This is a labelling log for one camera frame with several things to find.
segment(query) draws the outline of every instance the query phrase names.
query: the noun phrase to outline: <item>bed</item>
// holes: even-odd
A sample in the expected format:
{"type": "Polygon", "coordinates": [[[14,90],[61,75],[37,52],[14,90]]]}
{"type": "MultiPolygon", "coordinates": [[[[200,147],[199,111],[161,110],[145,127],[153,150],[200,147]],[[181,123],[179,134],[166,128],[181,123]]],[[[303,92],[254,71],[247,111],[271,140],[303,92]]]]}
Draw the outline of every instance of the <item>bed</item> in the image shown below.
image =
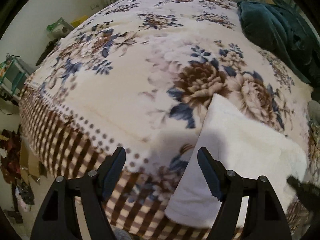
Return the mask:
{"type": "Polygon", "coordinates": [[[81,177],[117,146],[126,149],[104,203],[111,225],[144,239],[198,240],[210,229],[176,224],[164,210],[212,95],[307,154],[311,91],[245,38],[232,1],[119,0],[60,40],[27,79],[20,115],[53,176],[81,177]]]}

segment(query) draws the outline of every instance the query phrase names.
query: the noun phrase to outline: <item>black cable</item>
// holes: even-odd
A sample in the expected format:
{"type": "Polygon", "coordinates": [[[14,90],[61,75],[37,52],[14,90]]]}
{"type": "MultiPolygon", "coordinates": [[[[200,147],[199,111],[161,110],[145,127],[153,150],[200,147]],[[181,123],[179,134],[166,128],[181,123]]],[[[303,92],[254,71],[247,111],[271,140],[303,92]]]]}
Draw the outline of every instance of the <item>black cable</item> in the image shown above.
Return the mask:
{"type": "Polygon", "coordinates": [[[0,111],[6,115],[12,115],[13,113],[9,114],[9,113],[5,113],[4,111],[2,111],[2,109],[0,108],[0,111]]]}

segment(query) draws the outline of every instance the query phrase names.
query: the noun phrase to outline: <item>clothes pile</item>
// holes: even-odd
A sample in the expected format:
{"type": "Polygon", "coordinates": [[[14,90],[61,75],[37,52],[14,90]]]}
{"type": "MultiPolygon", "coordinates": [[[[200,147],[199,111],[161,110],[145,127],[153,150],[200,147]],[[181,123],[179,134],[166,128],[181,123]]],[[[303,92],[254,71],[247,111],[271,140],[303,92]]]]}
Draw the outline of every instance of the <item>clothes pile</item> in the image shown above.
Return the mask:
{"type": "Polygon", "coordinates": [[[320,86],[320,46],[305,19],[282,0],[239,1],[244,35],[278,56],[305,83],[320,86]]]}
{"type": "Polygon", "coordinates": [[[21,179],[20,174],[20,134],[14,131],[3,130],[0,148],[7,152],[6,157],[1,156],[1,172],[7,183],[14,183],[21,179]]]}

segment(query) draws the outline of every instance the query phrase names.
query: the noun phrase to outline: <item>electrical outlet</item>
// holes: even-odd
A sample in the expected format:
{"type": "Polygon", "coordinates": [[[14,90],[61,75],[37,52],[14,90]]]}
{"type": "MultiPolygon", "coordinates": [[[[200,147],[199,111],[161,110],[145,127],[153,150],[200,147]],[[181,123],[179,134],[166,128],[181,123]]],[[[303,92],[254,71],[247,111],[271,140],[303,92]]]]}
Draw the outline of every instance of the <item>electrical outlet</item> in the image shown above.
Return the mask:
{"type": "Polygon", "coordinates": [[[98,3],[93,3],[92,5],[90,5],[91,10],[94,10],[95,8],[99,8],[99,4],[98,3]]]}

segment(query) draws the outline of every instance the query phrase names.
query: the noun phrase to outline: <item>yellow box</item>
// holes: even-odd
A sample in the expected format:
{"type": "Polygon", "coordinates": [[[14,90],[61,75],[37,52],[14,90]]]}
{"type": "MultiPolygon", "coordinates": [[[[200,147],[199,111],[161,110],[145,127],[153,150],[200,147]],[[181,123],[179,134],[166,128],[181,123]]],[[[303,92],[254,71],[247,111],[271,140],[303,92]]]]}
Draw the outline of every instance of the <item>yellow box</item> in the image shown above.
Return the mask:
{"type": "Polygon", "coordinates": [[[76,28],[88,18],[89,18],[89,16],[83,15],[80,18],[78,18],[78,19],[74,20],[73,22],[71,22],[71,25],[76,28]]]}

